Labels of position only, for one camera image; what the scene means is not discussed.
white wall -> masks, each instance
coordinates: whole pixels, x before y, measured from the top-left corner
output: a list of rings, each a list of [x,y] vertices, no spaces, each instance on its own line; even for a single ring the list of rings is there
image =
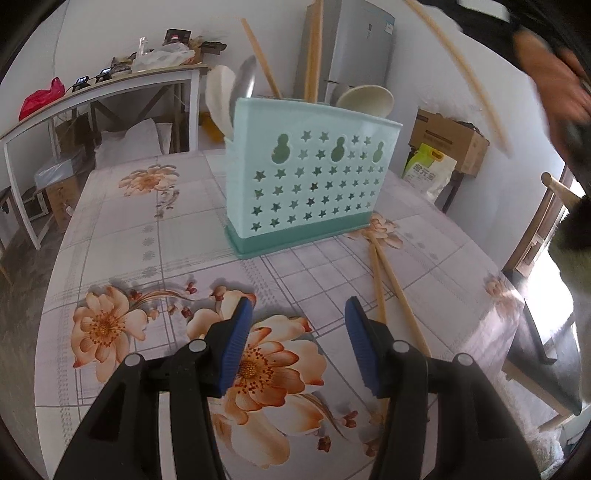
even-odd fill
[[[31,93],[48,89],[54,75],[53,56],[67,4],[62,5],[32,34],[0,83],[0,132],[18,122],[22,102]],[[47,125],[39,125],[9,143],[12,167],[21,194],[32,187],[33,174],[51,157]],[[0,151],[0,189],[10,185],[4,151]],[[18,229],[16,217],[0,213],[0,238],[8,244]]]
[[[396,17],[395,50],[388,87],[391,118],[404,125],[391,170],[400,174],[417,108],[456,114],[491,141],[478,176],[466,177],[448,215],[502,267],[521,239],[545,187],[540,175],[559,176],[564,166],[548,141],[545,117],[530,79],[488,48],[463,35],[440,10],[427,8],[462,52],[489,95],[509,138],[507,155],[496,145],[480,104],[436,37],[401,0],[377,0]]]
[[[193,36],[228,44],[210,64],[237,70],[252,49],[240,18],[248,19],[272,66],[279,88],[293,90],[306,6],[311,0],[71,0],[56,51],[56,73],[64,84],[109,66],[113,56],[137,50],[144,36],[148,46],[162,45],[168,28],[191,30]],[[255,93],[270,94],[259,71]]]

cardboard box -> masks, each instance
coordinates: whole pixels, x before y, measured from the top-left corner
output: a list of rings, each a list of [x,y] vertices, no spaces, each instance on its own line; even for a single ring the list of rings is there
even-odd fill
[[[88,113],[77,116],[74,121],[66,120],[56,125],[56,135],[62,154],[75,153],[84,145],[86,155],[90,157],[95,148]]]
[[[471,128],[419,109],[408,143],[418,149],[422,143],[436,148],[457,161],[456,170],[476,176],[490,142]]]
[[[65,232],[80,199],[76,176],[58,181],[46,187],[47,198],[60,232]]]

white bowl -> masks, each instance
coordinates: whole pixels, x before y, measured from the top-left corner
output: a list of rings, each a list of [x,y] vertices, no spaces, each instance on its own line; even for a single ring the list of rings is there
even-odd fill
[[[394,97],[388,89],[379,85],[361,85],[344,93],[336,106],[386,118],[394,108]]]

white spoon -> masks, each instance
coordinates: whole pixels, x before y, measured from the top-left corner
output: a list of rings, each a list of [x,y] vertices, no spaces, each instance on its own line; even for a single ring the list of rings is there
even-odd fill
[[[230,68],[218,65],[207,74],[205,87],[205,103],[213,123],[230,140],[234,138],[234,128],[230,121],[229,105],[235,79],[236,75]]]

wooden chopstick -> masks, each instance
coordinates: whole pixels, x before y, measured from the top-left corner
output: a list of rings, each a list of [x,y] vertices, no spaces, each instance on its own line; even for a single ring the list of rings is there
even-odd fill
[[[374,244],[369,244],[369,257],[371,258],[371,269],[374,273],[375,297],[378,300],[378,318],[376,321],[386,324],[386,300],[382,288],[382,274],[379,271],[378,251],[375,249]]]
[[[375,251],[379,256],[379,259],[382,261],[382,265],[384,267],[384,270],[386,271],[386,275],[388,276],[390,283],[392,284],[392,288],[394,289],[394,293],[398,297],[398,301],[400,302],[400,305],[402,306],[402,311],[404,312],[404,319],[406,320],[408,326],[410,327],[410,329],[413,333],[414,339],[417,342],[417,348],[419,349],[419,351],[423,355],[431,357],[431,350],[429,349],[429,346],[427,345],[427,341],[425,340],[425,337],[423,336],[421,329],[418,327],[417,319],[415,318],[413,310],[406,298],[406,295],[404,294],[404,291],[402,290],[402,287],[400,286],[400,283],[398,282],[398,279],[396,278],[396,275],[394,274],[394,270],[392,270],[392,266],[390,265],[390,262],[388,261],[388,257],[386,257],[386,254],[382,250],[382,247],[380,246],[380,244],[378,243],[378,241],[376,240],[376,238],[374,237],[374,235],[372,233],[368,234],[368,238],[372,242],[372,244],[375,248]]]
[[[421,18],[427,28],[437,37],[443,48],[447,50],[450,57],[460,70],[460,73],[468,83],[468,86],[483,105],[487,123],[489,127],[495,131],[499,146],[505,151],[505,153],[510,154],[511,150],[509,149],[509,141],[503,130],[500,117],[493,107],[490,97],[486,94],[480,81],[478,81],[478,78],[474,74],[474,71],[468,65],[464,55],[460,53],[459,49],[452,43],[449,37],[443,32],[439,25],[437,25],[435,20],[429,16],[417,0],[404,0],[404,2]]]
[[[304,83],[304,100],[308,103],[316,103],[318,101],[320,62],[322,59],[323,12],[323,0],[316,0],[312,8],[310,41],[308,43],[308,63],[306,66],[306,81]]]
[[[261,48],[258,40],[256,39],[256,36],[251,29],[251,26],[246,21],[246,18],[242,18],[240,21],[242,22],[242,26],[244,27],[244,31],[246,32],[246,36],[248,37],[248,40],[251,42],[252,49],[256,55],[256,59],[258,60],[258,63],[261,65],[262,72],[265,74],[265,77],[267,78],[267,82],[269,82],[269,86],[271,87],[273,95],[275,96],[275,98],[278,98],[279,100],[281,100],[283,98],[283,96],[281,95],[281,92],[279,91],[279,87],[277,86],[277,83],[275,81],[275,77],[273,76],[273,73],[271,72],[271,68],[269,67],[269,63],[267,62],[267,58],[265,57],[265,54],[262,52],[262,48]]]

